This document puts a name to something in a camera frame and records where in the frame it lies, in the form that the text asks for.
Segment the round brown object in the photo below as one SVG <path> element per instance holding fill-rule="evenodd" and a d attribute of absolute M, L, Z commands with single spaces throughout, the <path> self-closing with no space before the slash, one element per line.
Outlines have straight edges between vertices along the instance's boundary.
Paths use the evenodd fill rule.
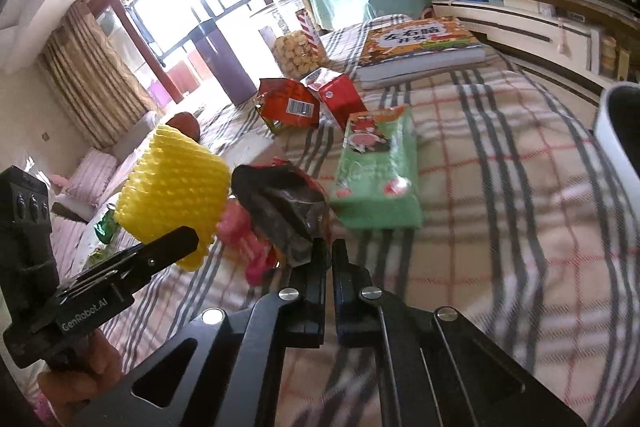
<path fill-rule="evenodd" d="M 179 112 L 166 124 L 188 136 L 194 142 L 200 141 L 200 124 L 190 112 Z"/>

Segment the beige curtain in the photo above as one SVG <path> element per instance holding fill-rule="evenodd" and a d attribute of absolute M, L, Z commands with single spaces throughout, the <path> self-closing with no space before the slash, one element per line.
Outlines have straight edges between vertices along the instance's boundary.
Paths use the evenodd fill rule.
<path fill-rule="evenodd" d="M 82 1 L 66 13 L 39 61 L 62 107 L 97 149 L 116 143 L 148 111 L 161 112 Z"/>

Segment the silver bolt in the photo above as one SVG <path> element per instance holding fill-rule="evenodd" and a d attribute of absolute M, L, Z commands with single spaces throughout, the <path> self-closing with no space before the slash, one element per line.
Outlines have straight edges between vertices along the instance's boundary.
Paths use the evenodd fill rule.
<path fill-rule="evenodd" d="M 458 312 L 449 307 L 440 308 L 438 310 L 438 318 L 441 321 L 453 322 L 458 318 Z"/>
<path fill-rule="evenodd" d="M 220 324 L 220 322 L 222 322 L 222 319 L 224 318 L 225 312 L 218 308 L 209 308 L 202 314 L 202 321 L 209 326 Z"/>
<path fill-rule="evenodd" d="M 382 290 L 376 286 L 367 286 L 360 290 L 360 295 L 367 301 L 375 301 L 382 297 Z"/>
<path fill-rule="evenodd" d="M 283 301 L 294 301 L 300 296 L 300 292 L 295 288 L 283 288 L 279 291 L 278 296 Z"/>

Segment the yellow textured object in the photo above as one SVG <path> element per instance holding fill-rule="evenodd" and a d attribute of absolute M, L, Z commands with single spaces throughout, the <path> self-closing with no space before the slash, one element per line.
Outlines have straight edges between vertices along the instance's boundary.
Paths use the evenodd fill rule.
<path fill-rule="evenodd" d="M 116 221 L 142 243 L 191 227 L 200 239 L 198 249 L 177 264 L 194 271 L 212 243 L 230 181 L 222 159 L 180 131 L 159 125 L 122 189 Z"/>

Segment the drawer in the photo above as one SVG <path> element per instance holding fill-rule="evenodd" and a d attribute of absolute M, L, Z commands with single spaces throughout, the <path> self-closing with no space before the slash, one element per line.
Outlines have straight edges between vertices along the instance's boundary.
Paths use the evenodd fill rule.
<path fill-rule="evenodd" d="M 591 36 L 579 30 L 565 28 L 568 52 L 564 55 L 558 53 L 561 33 L 555 24 L 490 9 L 441 4 L 433 7 L 438 17 L 457 17 L 471 31 L 485 33 L 490 41 L 544 58 L 580 74 L 591 69 Z"/>

